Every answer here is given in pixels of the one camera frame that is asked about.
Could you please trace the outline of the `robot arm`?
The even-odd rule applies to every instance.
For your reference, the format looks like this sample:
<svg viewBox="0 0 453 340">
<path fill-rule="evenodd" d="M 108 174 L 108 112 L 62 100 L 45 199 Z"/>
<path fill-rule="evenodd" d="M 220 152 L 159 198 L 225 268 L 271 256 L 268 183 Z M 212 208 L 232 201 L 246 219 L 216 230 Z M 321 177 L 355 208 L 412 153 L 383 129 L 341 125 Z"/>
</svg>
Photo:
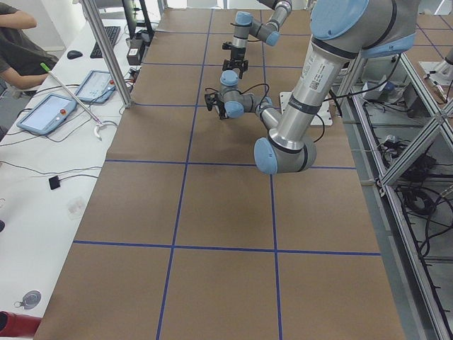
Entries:
<svg viewBox="0 0 453 340">
<path fill-rule="evenodd" d="M 259 1 L 259 3 L 272 9 L 274 12 L 270 19 L 262 23 L 246 11 L 238 11 L 235 21 L 232 23 L 234 34 L 232 41 L 222 44 L 223 50 L 229 50 L 230 58 L 225 59 L 222 65 L 223 71 L 239 70 L 239 78 L 248 70 L 246 46 L 249 36 L 255 37 L 269 46 L 275 46 L 280 38 L 280 29 L 292 12 L 292 1 Z"/>
<path fill-rule="evenodd" d="M 239 11 L 234 39 L 223 44 L 231 57 L 224 61 L 218 91 L 205 95 L 209 109 L 219 116 L 238 118 L 255 113 L 268 130 L 254 146 L 256 166 L 265 174 L 299 172 L 316 159 L 314 141 L 305 133 L 319 112 L 344 64 L 358 55 L 365 58 L 395 55 L 415 41 L 418 1 L 317 1 L 311 12 L 311 41 L 302 74 L 283 112 L 267 96 L 243 93 L 239 79 L 246 71 L 244 59 L 249 36 L 273 46 L 292 12 L 291 1 L 265 1 L 274 10 L 267 23 Z"/>
</svg>

